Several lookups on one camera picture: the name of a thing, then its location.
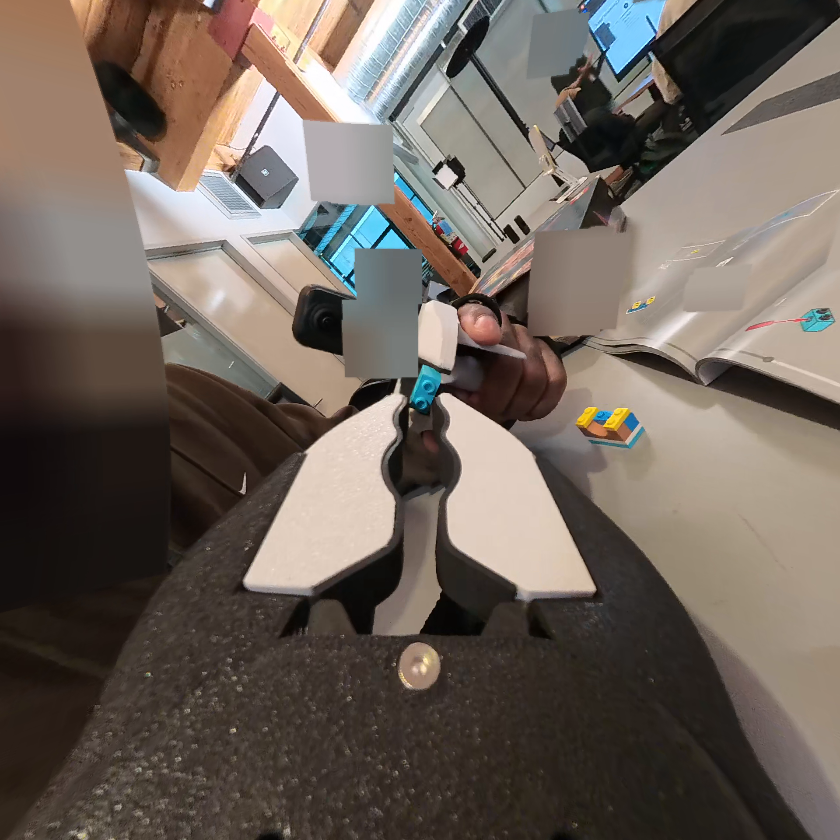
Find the multicolour toy brick assembly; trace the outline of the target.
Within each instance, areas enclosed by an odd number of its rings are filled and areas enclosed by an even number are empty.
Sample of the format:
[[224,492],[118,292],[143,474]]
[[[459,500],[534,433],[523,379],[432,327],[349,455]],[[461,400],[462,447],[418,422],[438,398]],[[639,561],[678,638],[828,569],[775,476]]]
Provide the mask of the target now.
[[608,448],[630,449],[645,434],[644,426],[628,407],[608,412],[590,406],[574,425],[592,445]]

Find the grey instruction booklet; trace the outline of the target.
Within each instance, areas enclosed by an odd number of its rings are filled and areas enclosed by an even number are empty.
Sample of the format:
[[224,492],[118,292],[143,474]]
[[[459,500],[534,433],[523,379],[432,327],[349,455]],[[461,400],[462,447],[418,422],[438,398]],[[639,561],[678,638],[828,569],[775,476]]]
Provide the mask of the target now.
[[688,245],[629,292],[606,353],[651,353],[708,385],[732,367],[839,403],[838,190]]

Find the black round lamp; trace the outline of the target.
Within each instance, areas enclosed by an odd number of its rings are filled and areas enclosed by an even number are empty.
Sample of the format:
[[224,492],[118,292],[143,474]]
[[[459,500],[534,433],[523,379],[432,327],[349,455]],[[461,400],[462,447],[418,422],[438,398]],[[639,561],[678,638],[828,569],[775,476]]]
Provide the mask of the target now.
[[132,130],[152,141],[165,136],[163,110],[127,70],[107,60],[95,62],[93,69],[104,101]]

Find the silver round duct pipe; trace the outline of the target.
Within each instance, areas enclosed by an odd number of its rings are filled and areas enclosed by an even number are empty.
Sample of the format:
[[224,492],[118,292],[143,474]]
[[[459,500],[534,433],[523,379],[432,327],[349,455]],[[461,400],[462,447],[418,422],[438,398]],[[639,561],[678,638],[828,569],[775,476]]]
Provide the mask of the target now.
[[374,1],[333,76],[373,120],[386,121],[457,24],[466,1]]

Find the black wall speaker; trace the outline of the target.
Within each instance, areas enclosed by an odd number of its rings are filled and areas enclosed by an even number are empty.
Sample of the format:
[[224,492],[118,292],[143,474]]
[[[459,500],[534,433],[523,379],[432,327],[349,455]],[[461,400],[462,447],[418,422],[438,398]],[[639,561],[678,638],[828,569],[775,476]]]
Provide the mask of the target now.
[[263,145],[245,158],[232,181],[258,208],[278,209],[299,178],[274,149]]

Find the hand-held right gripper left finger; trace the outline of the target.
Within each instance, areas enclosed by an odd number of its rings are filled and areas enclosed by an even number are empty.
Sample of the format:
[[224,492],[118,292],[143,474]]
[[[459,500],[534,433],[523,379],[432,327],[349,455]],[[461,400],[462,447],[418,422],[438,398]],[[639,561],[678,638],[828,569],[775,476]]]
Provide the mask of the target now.
[[390,463],[405,396],[391,394],[305,453],[243,579],[257,593],[314,596],[401,554],[403,506]]

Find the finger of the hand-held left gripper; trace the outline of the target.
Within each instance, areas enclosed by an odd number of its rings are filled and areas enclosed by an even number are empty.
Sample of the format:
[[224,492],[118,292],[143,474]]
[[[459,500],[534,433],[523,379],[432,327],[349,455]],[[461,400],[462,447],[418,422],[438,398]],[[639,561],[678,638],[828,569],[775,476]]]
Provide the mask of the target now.
[[421,364],[441,374],[451,374],[459,338],[459,316],[447,303],[429,300],[419,310],[417,352]]

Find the white wall vent grille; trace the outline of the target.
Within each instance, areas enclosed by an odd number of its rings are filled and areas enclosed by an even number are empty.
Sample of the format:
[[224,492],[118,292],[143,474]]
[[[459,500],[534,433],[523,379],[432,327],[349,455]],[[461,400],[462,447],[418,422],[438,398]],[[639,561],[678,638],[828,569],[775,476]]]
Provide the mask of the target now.
[[230,219],[259,218],[260,210],[223,171],[205,171],[197,188]]

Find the wooden beam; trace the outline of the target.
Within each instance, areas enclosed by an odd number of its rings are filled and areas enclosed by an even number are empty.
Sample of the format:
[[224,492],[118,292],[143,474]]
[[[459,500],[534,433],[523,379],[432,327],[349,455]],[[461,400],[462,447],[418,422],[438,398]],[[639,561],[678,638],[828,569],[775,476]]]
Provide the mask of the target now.
[[198,186],[207,169],[229,169],[242,155],[233,141],[260,80],[226,44],[242,45],[256,2],[223,2],[214,23],[202,2],[71,1],[92,60],[129,72],[166,117],[151,143],[157,175],[177,192]]
[[[338,116],[306,81],[304,74],[281,52],[275,40],[252,24],[240,50],[292,110],[302,119],[337,123]],[[438,237],[431,224],[397,187],[377,208],[418,249],[440,277],[460,296],[474,290],[477,278]]]

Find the dark printed cardboard box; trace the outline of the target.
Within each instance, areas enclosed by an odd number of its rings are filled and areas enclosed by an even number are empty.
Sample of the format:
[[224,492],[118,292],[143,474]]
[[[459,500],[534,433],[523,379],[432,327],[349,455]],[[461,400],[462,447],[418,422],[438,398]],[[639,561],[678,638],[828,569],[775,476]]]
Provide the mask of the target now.
[[476,280],[471,293],[493,297],[527,275],[537,234],[603,226],[622,233],[627,226],[619,199],[599,175],[590,175],[571,197],[562,198],[556,205],[554,213],[515,245],[498,266]]

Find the computer monitor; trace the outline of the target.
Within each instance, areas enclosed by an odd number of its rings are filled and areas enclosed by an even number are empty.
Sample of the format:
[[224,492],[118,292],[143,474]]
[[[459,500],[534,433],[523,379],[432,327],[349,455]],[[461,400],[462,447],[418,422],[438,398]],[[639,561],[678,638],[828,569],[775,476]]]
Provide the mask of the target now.
[[665,1],[585,1],[589,30],[617,81],[623,80],[650,50]]

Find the black round disc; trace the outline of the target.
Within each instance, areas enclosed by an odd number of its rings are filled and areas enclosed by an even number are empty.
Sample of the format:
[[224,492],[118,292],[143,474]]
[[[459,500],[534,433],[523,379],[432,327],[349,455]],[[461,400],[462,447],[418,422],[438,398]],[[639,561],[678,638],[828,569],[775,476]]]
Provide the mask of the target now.
[[454,79],[476,56],[477,50],[482,45],[489,29],[490,18],[487,15],[478,18],[465,32],[464,37],[458,43],[446,68],[448,79]]

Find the person's left hand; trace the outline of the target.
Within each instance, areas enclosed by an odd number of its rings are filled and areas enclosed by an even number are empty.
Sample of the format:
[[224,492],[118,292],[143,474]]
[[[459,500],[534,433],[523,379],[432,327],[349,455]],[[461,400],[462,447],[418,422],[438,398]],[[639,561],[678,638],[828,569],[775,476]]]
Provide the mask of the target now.
[[454,388],[458,399],[501,425],[536,421],[559,404],[566,373],[559,356],[541,339],[531,335],[506,314],[498,321],[492,310],[472,301],[458,310],[460,326],[481,345],[502,344],[524,353],[523,360],[483,353],[485,368],[476,392]]

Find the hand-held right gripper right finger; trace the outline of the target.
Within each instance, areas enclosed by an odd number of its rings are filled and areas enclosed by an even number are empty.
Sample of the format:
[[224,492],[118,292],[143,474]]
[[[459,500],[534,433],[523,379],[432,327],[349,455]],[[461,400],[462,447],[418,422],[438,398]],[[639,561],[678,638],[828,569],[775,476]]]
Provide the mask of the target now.
[[595,583],[536,458],[450,394],[434,404],[444,484],[436,573],[456,603],[582,599]]

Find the teal two-stud brick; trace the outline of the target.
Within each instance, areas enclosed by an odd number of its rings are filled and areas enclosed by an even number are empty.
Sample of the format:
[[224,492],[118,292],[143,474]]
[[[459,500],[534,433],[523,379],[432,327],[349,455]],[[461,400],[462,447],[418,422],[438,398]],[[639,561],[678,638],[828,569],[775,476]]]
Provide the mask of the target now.
[[442,384],[442,375],[434,367],[423,364],[413,386],[410,407],[423,415],[431,412],[438,389]]

